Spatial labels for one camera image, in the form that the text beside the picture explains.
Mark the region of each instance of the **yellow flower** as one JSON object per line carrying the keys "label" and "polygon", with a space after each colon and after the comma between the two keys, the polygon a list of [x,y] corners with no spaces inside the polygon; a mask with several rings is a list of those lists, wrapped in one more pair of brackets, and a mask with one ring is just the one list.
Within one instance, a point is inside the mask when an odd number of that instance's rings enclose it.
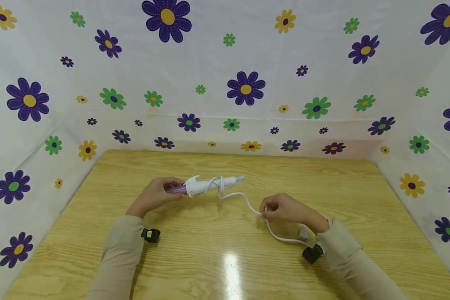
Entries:
{"label": "yellow flower", "polygon": [[390,153],[390,148],[387,147],[387,146],[383,146],[383,147],[380,147],[380,151],[381,151],[383,154],[389,154],[389,153]]}
{"label": "yellow flower", "polygon": [[253,152],[255,150],[260,150],[261,147],[262,147],[262,145],[260,145],[257,141],[254,141],[254,142],[247,141],[247,143],[242,143],[242,146],[240,149]]}
{"label": "yellow flower", "polygon": [[405,173],[405,177],[400,177],[400,188],[402,190],[405,190],[405,195],[417,198],[418,194],[423,195],[425,191],[422,189],[422,187],[425,186],[425,183],[423,181],[420,181],[420,178],[417,174],[413,174],[410,176],[410,174]]}
{"label": "yellow flower", "polygon": [[297,17],[295,15],[292,15],[292,13],[292,10],[288,10],[288,12],[286,10],[283,10],[282,15],[277,16],[277,23],[275,24],[275,28],[278,29],[278,33],[287,33],[289,28],[294,28],[295,24],[293,22]]}
{"label": "yellow flower", "polygon": [[78,152],[78,156],[82,158],[83,161],[92,160],[92,157],[96,154],[95,149],[96,145],[93,144],[93,141],[83,141],[83,145],[78,146],[80,152]]}
{"label": "yellow flower", "polygon": [[286,113],[288,111],[288,105],[282,105],[278,108],[278,111],[280,111],[280,113],[282,114]]}
{"label": "yellow flower", "polygon": [[10,10],[4,10],[0,5],[0,27],[3,30],[7,30],[8,28],[15,28],[14,23],[17,22],[17,19],[12,16],[12,12]]}
{"label": "yellow flower", "polygon": [[82,104],[86,104],[88,102],[87,98],[83,97],[82,95],[77,96],[76,100],[77,100],[78,103],[82,103]]}
{"label": "yellow flower", "polygon": [[56,187],[57,189],[60,189],[60,187],[62,187],[62,184],[63,184],[63,180],[62,180],[61,178],[58,178],[58,179],[55,181],[55,187]]}

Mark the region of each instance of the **fabric wall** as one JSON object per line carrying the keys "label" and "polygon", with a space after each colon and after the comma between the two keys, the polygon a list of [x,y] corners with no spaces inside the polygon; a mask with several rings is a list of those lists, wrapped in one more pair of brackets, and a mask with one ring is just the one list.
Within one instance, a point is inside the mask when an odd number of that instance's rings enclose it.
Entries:
{"label": "fabric wall", "polygon": [[450,2],[412,2],[1,0],[0,297],[108,149],[371,159],[450,271]]}

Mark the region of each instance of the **wood grain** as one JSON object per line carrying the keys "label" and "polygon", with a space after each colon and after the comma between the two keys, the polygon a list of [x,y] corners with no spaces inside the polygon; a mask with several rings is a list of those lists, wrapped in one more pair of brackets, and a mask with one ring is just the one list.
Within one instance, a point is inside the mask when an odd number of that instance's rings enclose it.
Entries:
{"label": "wood grain", "polygon": [[[240,176],[258,208],[286,192],[338,218],[411,299],[450,299],[450,274],[377,168],[363,160],[105,152],[29,259],[5,299],[83,299],[113,222],[157,176]],[[241,197],[216,192],[166,205],[144,218],[162,231],[145,244],[133,299],[355,299],[322,258],[310,266],[301,246],[270,236]],[[296,238],[298,225],[273,224]]]}

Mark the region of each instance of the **green flower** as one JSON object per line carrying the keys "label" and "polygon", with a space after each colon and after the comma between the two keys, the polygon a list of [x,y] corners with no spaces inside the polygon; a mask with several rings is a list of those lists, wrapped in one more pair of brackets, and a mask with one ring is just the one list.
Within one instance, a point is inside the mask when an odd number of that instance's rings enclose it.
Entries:
{"label": "green flower", "polygon": [[114,110],[118,109],[123,110],[123,107],[127,105],[127,102],[123,101],[123,96],[121,94],[117,94],[115,89],[111,89],[110,91],[106,88],[103,89],[104,92],[100,92],[100,97],[104,99],[105,104],[110,104],[110,107]]}
{"label": "green flower", "polygon": [[147,91],[147,93],[143,95],[143,97],[146,98],[145,102],[149,103],[151,106],[156,106],[159,108],[160,104],[164,103],[162,101],[162,96],[157,95],[156,91],[153,92]]}
{"label": "green flower", "polygon": [[428,88],[422,86],[421,88],[417,89],[415,96],[423,97],[426,96],[428,93],[429,93]]}
{"label": "green flower", "polygon": [[224,36],[224,44],[226,45],[226,47],[232,47],[233,44],[235,44],[235,37],[232,34],[226,34]]}
{"label": "green flower", "polygon": [[199,93],[199,94],[203,94],[203,93],[205,93],[205,87],[204,87],[203,85],[198,85],[198,86],[195,88],[195,91],[196,91],[197,93]]}
{"label": "green flower", "polygon": [[327,102],[328,98],[323,97],[322,100],[320,98],[313,98],[312,102],[308,102],[305,104],[306,110],[302,111],[302,114],[307,115],[307,119],[311,119],[314,117],[316,120],[320,119],[322,115],[326,115],[328,113],[327,108],[332,105],[330,102]]}
{"label": "green flower", "polygon": [[79,27],[85,27],[85,20],[83,16],[79,14],[79,12],[72,12],[70,18],[73,20],[73,23]]}
{"label": "green flower", "polygon": [[237,121],[237,119],[228,119],[224,121],[224,128],[226,128],[227,131],[235,131],[240,128],[240,122]]}
{"label": "green flower", "polygon": [[373,95],[364,95],[363,98],[357,100],[357,104],[355,104],[355,108],[357,111],[365,111],[367,108],[372,107],[372,103],[375,101]]}
{"label": "green flower", "polygon": [[417,154],[418,152],[424,154],[425,151],[430,149],[428,143],[430,142],[426,140],[423,135],[414,136],[413,139],[410,140],[410,149],[412,149],[415,154]]}
{"label": "green flower", "polygon": [[62,149],[62,141],[58,139],[58,136],[50,136],[48,140],[45,141],[45,151],[48,151],[49,155],[58,154],[58,152]]}
{"label": "green flower", "polygon": [[349,33],[352,34],[355,30],[357,30],[358,24],[360,22],[358,21],[358,18],[351,18],[350,21],[345,23],[344,31],[345,34]]}

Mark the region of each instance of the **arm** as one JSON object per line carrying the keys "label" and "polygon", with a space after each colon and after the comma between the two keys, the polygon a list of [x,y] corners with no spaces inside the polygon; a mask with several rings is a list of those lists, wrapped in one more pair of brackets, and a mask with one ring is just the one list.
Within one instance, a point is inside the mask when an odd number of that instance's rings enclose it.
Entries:
{"label": "arm", "polygon": [[184,195],[168,194],[164,187],[181,185],[175,177],[158,177],[150,181],[121,216],[108,234],[102,261],[87,293],[87,300],[129,299],[133,275],[143,249],[143,217],[166,202],[177,201]]}
{"label": "arm", "polygon": [[305,224],[317,236],[330,268],[364,300],[407,299],[395,282],[363,252],[357,240],[336,219],[279,193],[263,199],[263,218]]}

